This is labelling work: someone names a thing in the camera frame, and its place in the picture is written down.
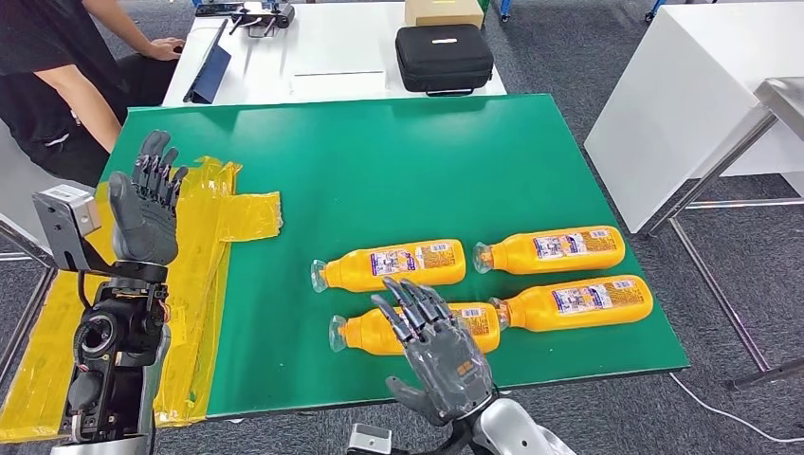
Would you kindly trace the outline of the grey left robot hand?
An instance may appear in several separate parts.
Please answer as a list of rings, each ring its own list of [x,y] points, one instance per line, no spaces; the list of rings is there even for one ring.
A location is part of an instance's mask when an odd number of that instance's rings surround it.
[[[113,249],[120,261],[167,265],[177,257],[176,206],[188,169],[174,167],[178,150],[167,147],[170,139],[165,131],[152,131],[131,172],[109,176]]]

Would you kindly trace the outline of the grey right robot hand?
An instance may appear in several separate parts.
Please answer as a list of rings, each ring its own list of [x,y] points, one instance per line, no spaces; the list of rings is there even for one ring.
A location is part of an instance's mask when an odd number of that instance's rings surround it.
[[[484,354],[444,299],[434,289],[407,279],[386,277],[383,285],[403,314],[377,294],[371,301],[390,323],[420,384],[416,388],[396,376],[387,377],[393,398],[437,427],[462,419],[491,400],[494,383]]]

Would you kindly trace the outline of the person's left hand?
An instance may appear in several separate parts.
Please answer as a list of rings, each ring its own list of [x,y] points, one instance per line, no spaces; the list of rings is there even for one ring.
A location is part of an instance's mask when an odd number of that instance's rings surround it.
[[[183,39],[167,37],[154,39],[147,44],[141,53],[148,58],[158,61],[178,60],[183,51],[185,41]]]

